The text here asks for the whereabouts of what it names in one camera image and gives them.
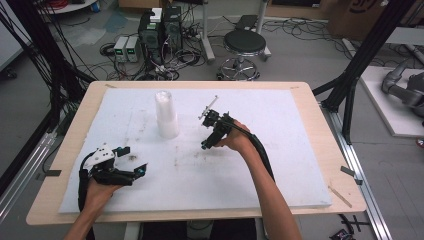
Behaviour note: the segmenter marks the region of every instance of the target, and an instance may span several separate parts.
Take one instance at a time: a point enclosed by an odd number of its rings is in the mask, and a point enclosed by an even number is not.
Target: power supply
[[[173,51],[182,49],[181,7],[173,6],[165,8],[163,22],[165,24],[168,46]]]
[[[125,49],[127,50],[128,60],[130,62],[138,62],[141,55],[140,39],[135,36],[129,37]]]
[[[117,62],[128,62],[127,51],[125,46],[127,45],[128,37],[120,37],[113,47],[115,51],[115,59]]]
[[[164,26],[163,22],[152,22],[150,19],[151,11],[145,11],[141,16],[138,27],[138,35],[141,41],[141,51],[148,62],[163,65],[162,55],[166,49],[162,49],[164,44]]]

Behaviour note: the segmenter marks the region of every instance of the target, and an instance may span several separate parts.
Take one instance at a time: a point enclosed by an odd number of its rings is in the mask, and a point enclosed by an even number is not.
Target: wheel caster
[[[224,74],[222,74],[222,73],[217,73],[217,74],[216,74],[216,78],[217,78],[218,80],[222,80],[222,79],[224,79]]]

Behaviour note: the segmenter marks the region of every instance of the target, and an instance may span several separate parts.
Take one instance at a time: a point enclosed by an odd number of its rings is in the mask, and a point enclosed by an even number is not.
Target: stool seat
[[[228,51],[237,55],[255,56],[264,51],[266,41],[256,32],[235,30],[225,35],[224,46]]]

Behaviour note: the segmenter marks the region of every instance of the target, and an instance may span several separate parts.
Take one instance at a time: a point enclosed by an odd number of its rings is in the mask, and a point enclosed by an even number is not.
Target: small metal part
[[[202,112],[202,115],[199,116],[199,120],[202,120],[202,118],[208,114],[208,112],[211,109],[212,105],[216,102],[216,100],[218,100],[218,98],[219,98],[218,95],[215,95],[215,99],[212,100],[211,104],[209,104],[209,106],[207,106],[205,108],[205,110]]]

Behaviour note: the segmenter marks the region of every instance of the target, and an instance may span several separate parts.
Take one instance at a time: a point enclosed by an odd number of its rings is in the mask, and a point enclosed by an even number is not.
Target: wooden table
[[[59,177],[46,177],[27,216],[30,225],[73,223],[77,214],[61,214],[58,209],[66,191],[74,161],[90,129],[104,93],[108,88],[162,88],[162,89],[282,89],[290,90],[303,120],[309,141],[315,152],[333,204],[325,208],[292,209],[293,214],[325,214],[363,212],[365,201],[354,179],[340,171],[347,164],[330,128],[312,94],[303,82],[93,82],[66,134],[51,169],[62,170]],[[194,220],[260,217],[260,209],[251,210],[190,210],[158,212],[105,213],[99,222],[143,222],[156,220]]]

